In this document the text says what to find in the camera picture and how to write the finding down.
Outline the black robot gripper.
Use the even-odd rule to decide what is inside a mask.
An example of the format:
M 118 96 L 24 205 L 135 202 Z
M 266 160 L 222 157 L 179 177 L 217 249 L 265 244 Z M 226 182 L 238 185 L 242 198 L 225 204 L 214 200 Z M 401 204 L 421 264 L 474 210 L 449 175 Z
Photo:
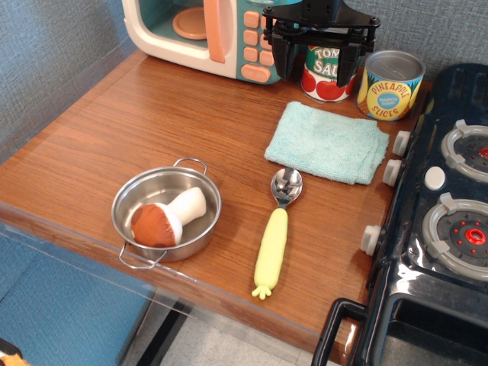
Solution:
M 344 1 L 299 1 L 268 6 L 265 40 L 271 47 L 280 78 L 288 80 L 294 67 L 296 46 L 340 49 L 338 87 L 346 86 L 356 70 L 361 53 L 374 49 L 380 18 L 362 13 Z

